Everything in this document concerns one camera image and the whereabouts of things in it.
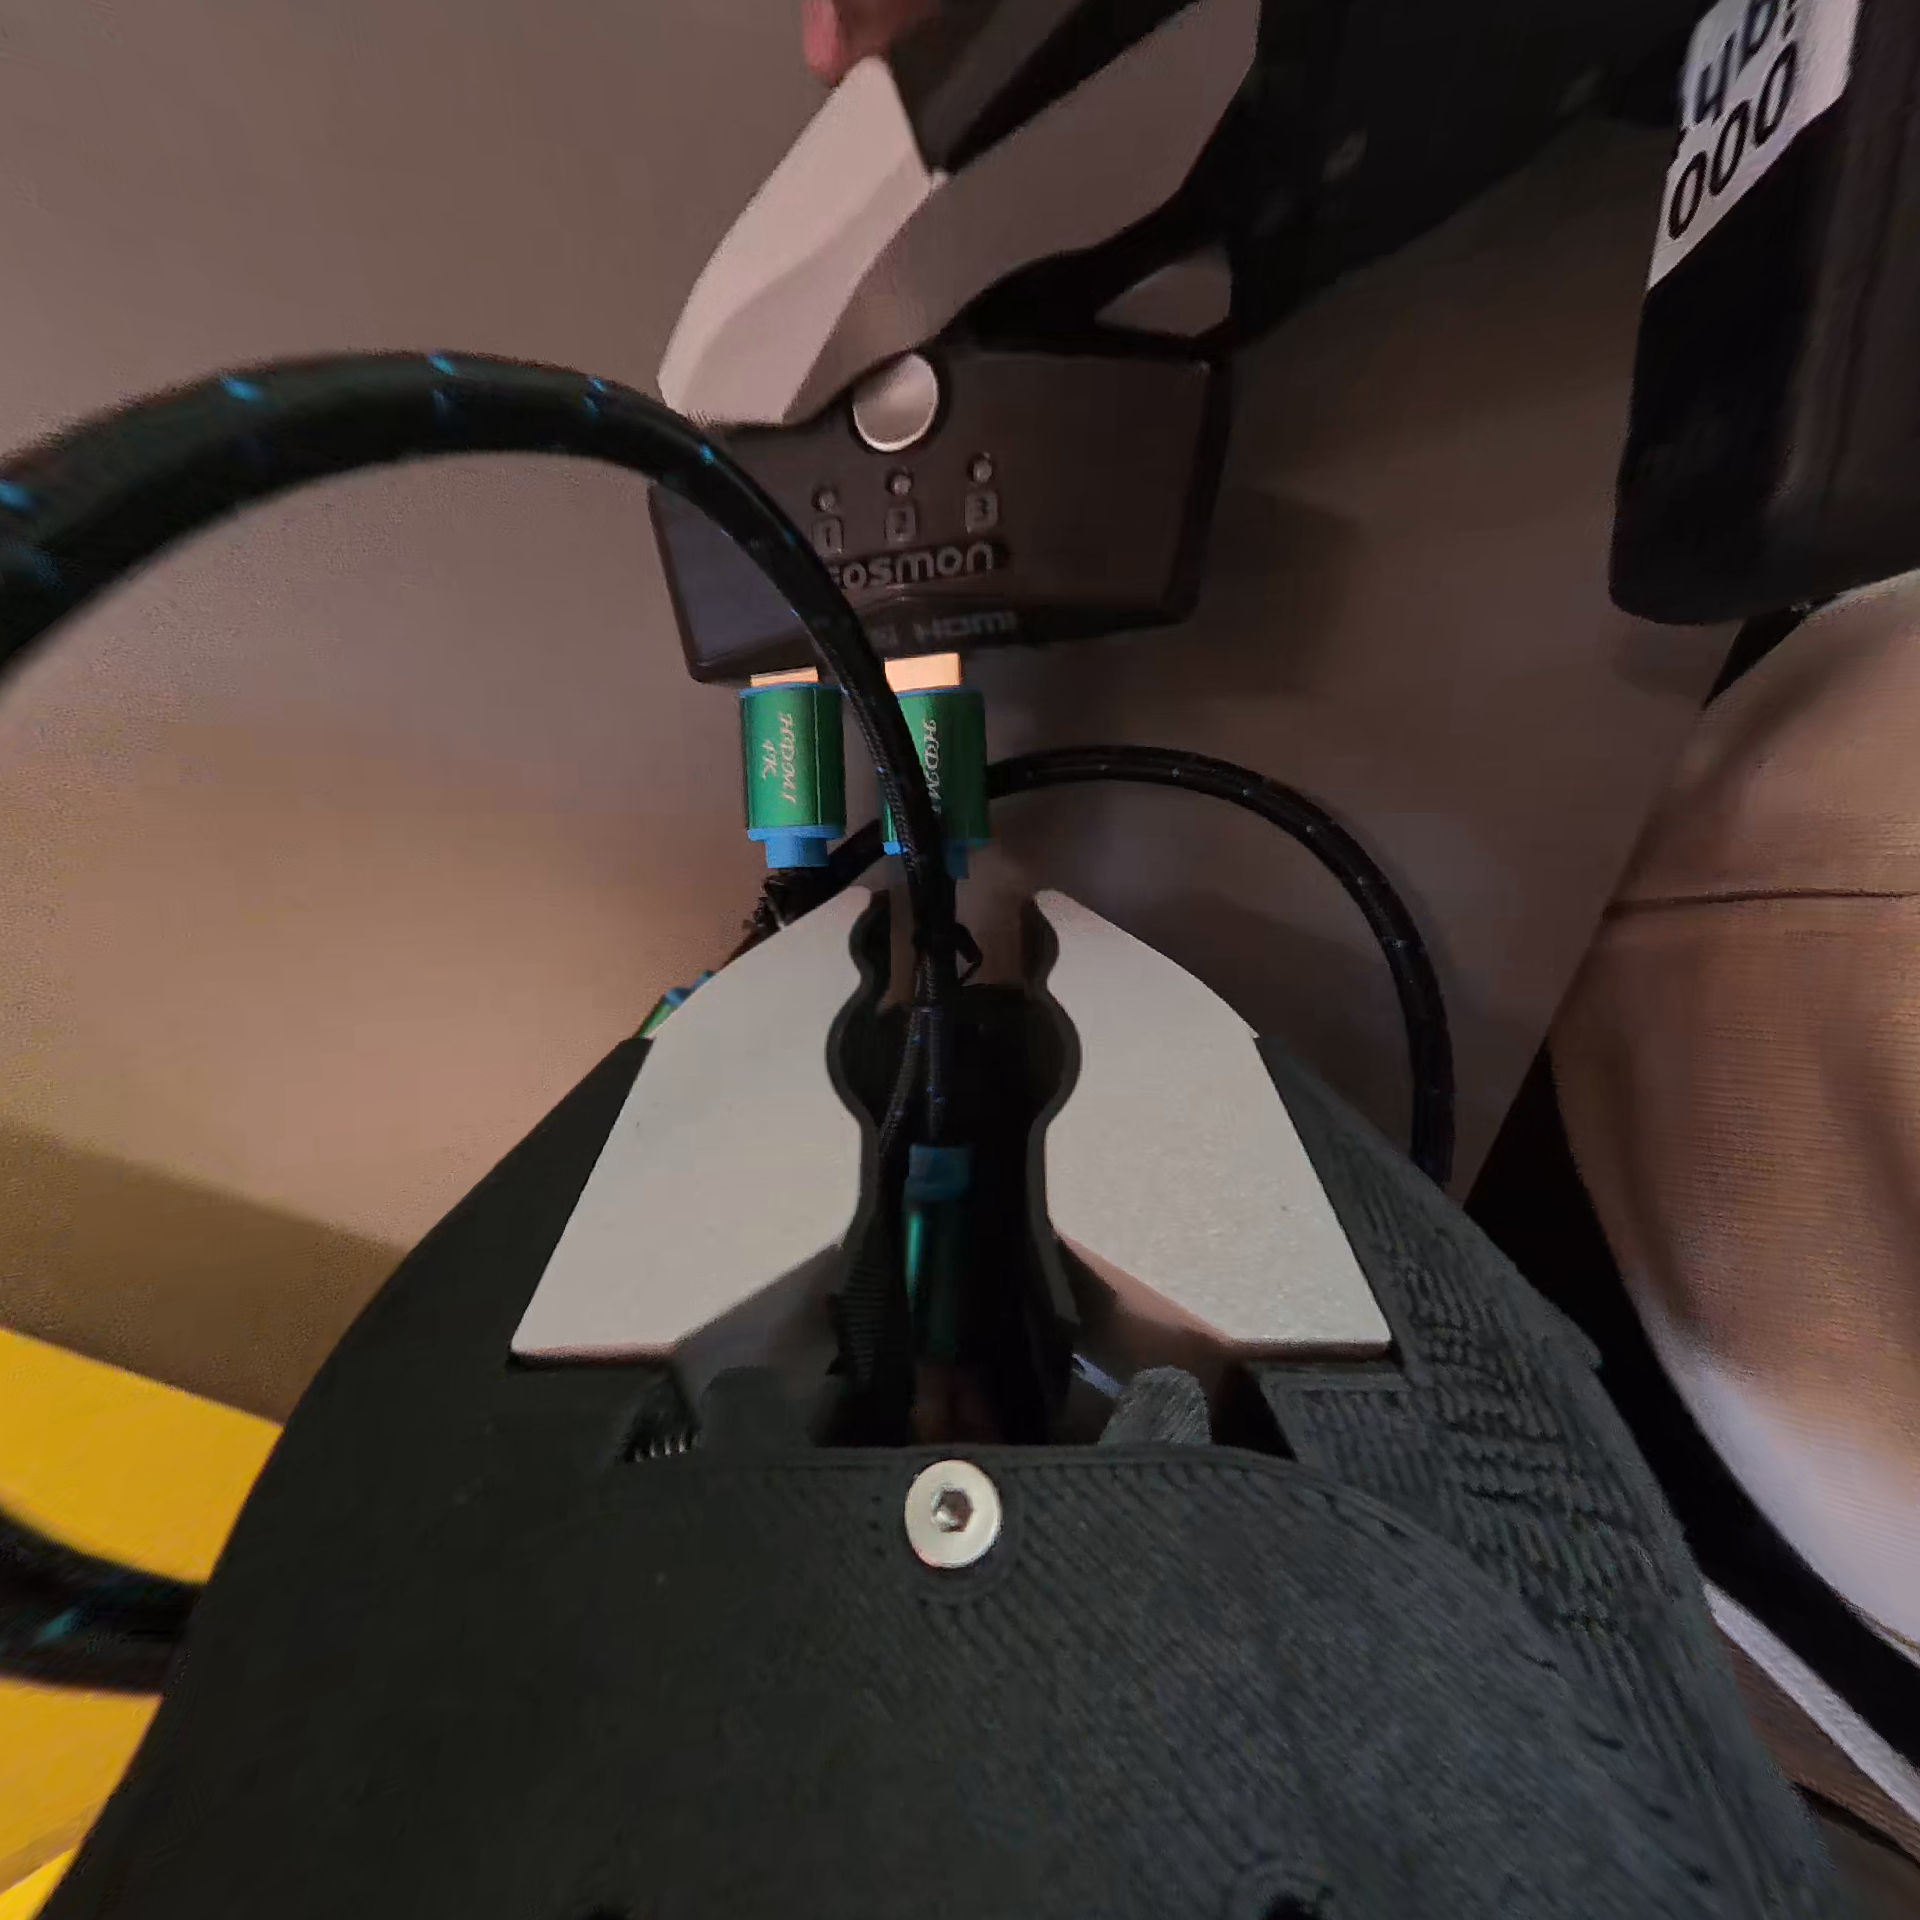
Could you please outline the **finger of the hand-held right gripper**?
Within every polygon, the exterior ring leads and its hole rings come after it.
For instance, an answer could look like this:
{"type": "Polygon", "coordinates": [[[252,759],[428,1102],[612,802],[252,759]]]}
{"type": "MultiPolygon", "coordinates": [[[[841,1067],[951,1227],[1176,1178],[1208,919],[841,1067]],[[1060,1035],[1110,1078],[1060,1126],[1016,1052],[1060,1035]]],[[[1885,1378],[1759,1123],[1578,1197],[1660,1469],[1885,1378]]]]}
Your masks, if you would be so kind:
{"type": "Polygon", "coordinates": [[[1109,244],[1185,182],[1250,53],[1124,53],[980,155],[925,157],[895,70],[856,61],[695,282],[657,392],[705,424],[794,424],[974,299],[1109,244]]]}
{"type": "Polygon", "coordinates": [[[1097,311],[1101,328],[1141,339],[1207,339],[1231,320],[1231,262],[1191,251],[1148,271],[1097,311]]]}

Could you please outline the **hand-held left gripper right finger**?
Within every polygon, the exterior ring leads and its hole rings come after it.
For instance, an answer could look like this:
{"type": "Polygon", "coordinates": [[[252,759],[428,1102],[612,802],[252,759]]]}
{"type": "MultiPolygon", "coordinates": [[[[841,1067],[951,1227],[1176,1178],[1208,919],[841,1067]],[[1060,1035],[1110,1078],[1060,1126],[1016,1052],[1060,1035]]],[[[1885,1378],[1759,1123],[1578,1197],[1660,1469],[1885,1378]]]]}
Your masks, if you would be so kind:
{"type": "Polygon", "coordinates": [[[1255,1028],[1158,948],[1032,896],[1064,1022],[1039,1195],[1089,1359],[1378,1359],[1389,1330],[1255,1028]]]}

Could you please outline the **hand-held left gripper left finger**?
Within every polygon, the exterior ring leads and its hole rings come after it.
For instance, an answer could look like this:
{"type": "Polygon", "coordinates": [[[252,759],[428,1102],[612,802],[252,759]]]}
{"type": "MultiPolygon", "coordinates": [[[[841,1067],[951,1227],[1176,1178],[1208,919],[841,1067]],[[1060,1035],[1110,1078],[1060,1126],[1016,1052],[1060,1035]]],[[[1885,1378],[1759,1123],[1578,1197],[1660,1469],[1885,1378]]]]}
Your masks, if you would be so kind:
{"type": "Polygon", "coordinates": [[[516,1359],[829,1365],[862,1118],[829,1040],[865,978],[850,886],[653,1032],[511,1335],[516,1359]]]}

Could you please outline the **black braided cable green plugs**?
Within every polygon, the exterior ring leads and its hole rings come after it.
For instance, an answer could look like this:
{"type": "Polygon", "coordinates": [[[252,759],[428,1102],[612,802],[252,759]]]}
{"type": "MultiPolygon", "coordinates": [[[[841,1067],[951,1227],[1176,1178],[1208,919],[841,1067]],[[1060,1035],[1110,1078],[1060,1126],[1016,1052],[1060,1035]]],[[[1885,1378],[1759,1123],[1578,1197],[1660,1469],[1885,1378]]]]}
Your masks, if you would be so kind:
{"type": "Polygon", "coordinates": [[[4,678],[94,602],[239,511],[328,478],[484,455],[621,469],[670,493],[758,574],[800,623],[847,707],[903,861],[913,938],[895,1085],[878,1144],[880,1251],[855,1230],[853,1278],[832,1307],[841,1427],[856,1443],[908,1438],[916,1338],[895,1227],[904,1151],[946,1144],[961,965],[949,823],[900,696],[801,527],[710,432],[633,389],[484,354],[356,352],[278,360],[144,395],[4,458],[4,678]]]}
{"type": "MultiPolygon", "coordinates": [[[[1201,752],[1109,743],[986,759],[985,703],[961,684],[913,687],[900,703],[930,796],[944,820],[957,826],[956,874],[989,844],[996,802],[1093,783],[1192,792],[1245,811],[1306,850],[1360,912],[1396,995],[1407,1052],[1407,1157],[1436,1184],[1450,1182],[1455,1054],[1436,962],[1385,866],[1327,806],[1276,778],[1201,752]]],[[[735,696],[742,823],[766,859],[742,948],[898,852],[889,820],[847,827],[841,708],[841,690],[816,678],[766,680],[735,696]]]]}

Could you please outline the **yellow plastic bin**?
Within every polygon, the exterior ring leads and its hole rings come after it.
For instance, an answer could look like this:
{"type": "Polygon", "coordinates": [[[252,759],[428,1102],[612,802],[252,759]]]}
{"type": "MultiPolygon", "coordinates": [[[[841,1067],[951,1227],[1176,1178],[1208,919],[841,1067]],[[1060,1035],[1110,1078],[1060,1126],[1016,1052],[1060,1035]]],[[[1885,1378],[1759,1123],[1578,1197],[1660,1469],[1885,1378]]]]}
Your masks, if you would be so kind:
{"type": "MultiPolygon", "coordinates": [[[[278,1427],[1,1333],[1,1493],[37,1532],[204,1582],[278,1427]]],[[[37,1916],[149,1732],[157,1699],[1,1685],[1,1916],[37,1916]]]]}

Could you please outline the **grey desk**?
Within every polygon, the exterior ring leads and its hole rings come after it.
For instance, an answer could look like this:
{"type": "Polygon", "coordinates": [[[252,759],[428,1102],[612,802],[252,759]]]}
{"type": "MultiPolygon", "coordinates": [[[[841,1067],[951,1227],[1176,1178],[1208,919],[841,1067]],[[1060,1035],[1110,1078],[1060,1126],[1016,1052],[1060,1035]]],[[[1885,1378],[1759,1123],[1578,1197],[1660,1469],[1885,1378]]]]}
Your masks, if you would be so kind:
{"type": "MultiPolygon", "coordinates": [[[[649,384],[816,106],[794,4],[4,4],[4,448],[217,368],[649,384]]],[[[1337,813],[1422,917],[1455,1190],[1712,684],[1605,546],[1664,140],[1584,111],[1258,344],[1196,620],[975,667],[1337,813]]],[[[756,894],[634,483],[431,463],[176,551],[4,695],[4,1320],[278,1420],[756,894]]]]}

